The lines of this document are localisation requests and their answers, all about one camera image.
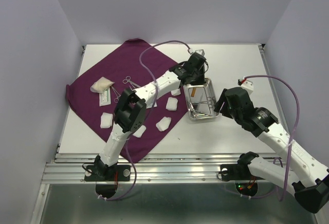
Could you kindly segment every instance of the forceps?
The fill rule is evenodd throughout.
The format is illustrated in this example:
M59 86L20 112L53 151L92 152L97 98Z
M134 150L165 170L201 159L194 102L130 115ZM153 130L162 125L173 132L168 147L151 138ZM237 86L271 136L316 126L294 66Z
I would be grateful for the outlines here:
M131 83L131 85L135 88L140 88L140 86L136 83L134 83L133 81L131 81L131 77L130 76L127 76L125 77L125 79L122 81L124 84L127 84L127 83Z
M118 102L119 102L119 98L120 98L121 95L119 94L119 92L117 92L116 89L114 89L113 86L111 86L111 88L112 88L114 94L117 96L116 98L114 98L114 102L115 102L115 103L118 103Z

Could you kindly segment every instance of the gray wall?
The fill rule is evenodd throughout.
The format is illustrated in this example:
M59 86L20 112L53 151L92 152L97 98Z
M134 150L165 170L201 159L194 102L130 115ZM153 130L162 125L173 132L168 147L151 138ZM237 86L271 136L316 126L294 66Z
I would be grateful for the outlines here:
M29 223L81 45L57 0L0 0L0 219Z
M265 43L290 0L59 0L83 44Z
M300 99L298 142L329 166L329 0L292 0L265 53L271 73L290 83ZM291 127L294 98L280 84L277 90Z

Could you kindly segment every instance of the gauze package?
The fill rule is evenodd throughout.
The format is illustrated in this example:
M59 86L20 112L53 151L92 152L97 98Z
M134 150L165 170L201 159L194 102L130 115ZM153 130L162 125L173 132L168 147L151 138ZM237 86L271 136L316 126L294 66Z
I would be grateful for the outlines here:
M111 92L109 88L103 93L99 93L99 106L106 106L111 104Z
M101 77L98 81L96 81L91 87L91 92L95 93L104 93L106 89L108 89L110 86L112 86L114 82L111 80L108 80L105 77Z

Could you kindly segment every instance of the screw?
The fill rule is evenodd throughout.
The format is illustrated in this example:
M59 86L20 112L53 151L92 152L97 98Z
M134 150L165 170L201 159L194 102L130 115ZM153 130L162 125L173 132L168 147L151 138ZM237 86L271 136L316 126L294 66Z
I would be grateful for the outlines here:
M228 175L228 170L226 168L222 169L221 171L223 175Z
M128 169L123 170L124 177L128 177L130 175L130 171Z

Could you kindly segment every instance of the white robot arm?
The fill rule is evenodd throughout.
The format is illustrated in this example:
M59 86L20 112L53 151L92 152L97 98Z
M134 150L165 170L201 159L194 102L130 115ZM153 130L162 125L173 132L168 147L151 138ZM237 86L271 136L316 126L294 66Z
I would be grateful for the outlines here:
M94 160L93 172L100 180L113 179L117 172L119 154L130 135L138 130L145 121L146 107L166 93L176 90L185 84L198 84L204 81L206 59L203 53L192 53L184 64L177 64L156 80L141 88L125 89L114 110L114 125L110 137L102 152Z
M281 158L288 155L289 134L278 119L267 109L254 107L249 95L250 86L224 89L215 111L228 118L271 147ZM312 157L295 140L291 146L291 161L287 191L298 203L312 213L317 213L329 200L329 169ZM256 153L243 154L237 165L222 165L222 179L249 179L250 175L266 179L283 188L285 169L278 167Z
M175 73L166 71L164 75L157 79L157 85L159 88L157 99L172 90L178 89L180 87L180 83L181 80L178 79L178 76ZM154 82L151 82L141 88L135 89L135 95L138 96L139 99L144 99L145 105L149 106L154 101L155 88L156 86ZM140 120L134 124L132 127L133 129L124 131L117 120L115 120L108 141L102 152L99 154L101 161L105 165L110 167L118 162L120 152L126 141L129 139L129 136L140 128L142 123L143 121Z

